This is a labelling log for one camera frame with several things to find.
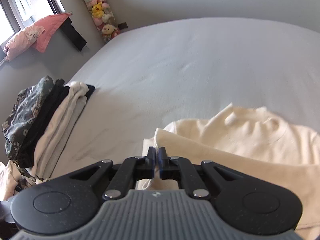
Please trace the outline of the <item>plush toy tube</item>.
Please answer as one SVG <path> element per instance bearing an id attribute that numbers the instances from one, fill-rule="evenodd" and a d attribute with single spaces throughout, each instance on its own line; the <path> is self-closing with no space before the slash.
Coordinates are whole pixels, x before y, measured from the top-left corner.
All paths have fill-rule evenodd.
<path id="1" fill-rule="evenodd" d="M 91 15 L 97 31 L 99 31 L 106 43 L 120 34 L 120 29 L 107 0 L 83 1 Z"/>

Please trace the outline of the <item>pink pillow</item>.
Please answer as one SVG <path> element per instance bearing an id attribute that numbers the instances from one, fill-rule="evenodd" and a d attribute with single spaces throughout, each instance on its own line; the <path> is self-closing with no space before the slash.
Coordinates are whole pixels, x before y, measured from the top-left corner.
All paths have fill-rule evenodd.
<path id="1" fill-rule="evenodd" d="M 12 61 L 18 55 L 30 48 L 45 31 L 44 27 L 31 25 L 16 33 L 4 46 L 4 60 Z"/>

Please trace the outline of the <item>white folded garment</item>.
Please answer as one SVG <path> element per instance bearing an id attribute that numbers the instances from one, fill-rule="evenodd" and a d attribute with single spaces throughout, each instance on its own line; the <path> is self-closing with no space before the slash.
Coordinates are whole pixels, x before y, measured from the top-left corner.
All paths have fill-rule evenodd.
<path id="1" fill-rule="evenodd" d="M 1 201 L 7 200 L 26 187 L 27 181 L 22 177 L 15 163 L 8 161 L 7 165 L 4 165 L 1 162 Z"/>

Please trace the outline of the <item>floral black jeans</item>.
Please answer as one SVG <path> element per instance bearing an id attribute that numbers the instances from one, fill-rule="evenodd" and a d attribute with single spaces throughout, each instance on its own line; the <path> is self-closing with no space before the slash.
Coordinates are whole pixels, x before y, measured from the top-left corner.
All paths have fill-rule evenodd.
<path id="1" fill-rule="evenodd" d="M 10 160 L 16 160 L 29 129 L 39 115 L 47 96 L 54 88 L 51 77 L 19 92 L 11 114 L 2 124 L 5 152 Z"/>

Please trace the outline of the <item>black folded garment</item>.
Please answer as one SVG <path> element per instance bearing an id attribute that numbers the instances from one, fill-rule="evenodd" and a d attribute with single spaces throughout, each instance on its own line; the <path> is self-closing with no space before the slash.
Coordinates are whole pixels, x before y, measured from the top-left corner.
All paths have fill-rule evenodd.
<path id="1" fill-rule="evenodd" d="M 34 164 L 34 150 L 37 141 L 42 137 L 55 111 L 68 95 L 69 86 L 64 86 L 64 80 L 56 80 L 54 87 L 46 97 L 40 112 L 23 141 L 17 154 L 16 163 L 21 168 L 29 168 Z"/>

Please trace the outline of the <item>folded beige garment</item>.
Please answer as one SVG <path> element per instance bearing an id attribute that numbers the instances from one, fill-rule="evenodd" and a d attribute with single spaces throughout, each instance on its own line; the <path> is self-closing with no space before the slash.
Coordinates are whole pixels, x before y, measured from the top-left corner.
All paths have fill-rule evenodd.
<path id="1" fill-rule="evenodd" d="M 34 151 L 34 164 L 29 171 L 33 177 L 42 177 L 50 156 L 69 124 L 77 100 L 83 98 L 89 91 L 88 86 L 79 81 L 73 81 L 67 87 L 69 88 L 68 94 L 54 111 L 44 134 L 37 141 Z"/>

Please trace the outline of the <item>grey bed sheet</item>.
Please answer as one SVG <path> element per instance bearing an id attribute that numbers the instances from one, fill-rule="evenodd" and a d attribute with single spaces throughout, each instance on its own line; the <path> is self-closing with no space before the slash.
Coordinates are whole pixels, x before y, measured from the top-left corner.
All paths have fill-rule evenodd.
<path id="1" fill-rule="evenodd" d="M 319 130 L 319 33 L 249 18 L 171 21 L 120 34 L 73 76 L 95 87 L 52 177 L 121 163 L 172 121 L 232 103 Z"/>

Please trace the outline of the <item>cream sweater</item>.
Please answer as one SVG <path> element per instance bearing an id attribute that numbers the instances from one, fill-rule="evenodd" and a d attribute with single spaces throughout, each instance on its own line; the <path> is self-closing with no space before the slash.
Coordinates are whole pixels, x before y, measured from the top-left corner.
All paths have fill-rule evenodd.
<path id="1" fill-rule="evenodd" d="M 296 233 L 319 236 L 319 133 L 288 123 L 267 108 L 228 105 L 211 119 L 181 119 L 143 142 L 165 147 L 167 155 L 194 164 L 212 160 L 250 176 L 285 187 L 303 204 Z"/>

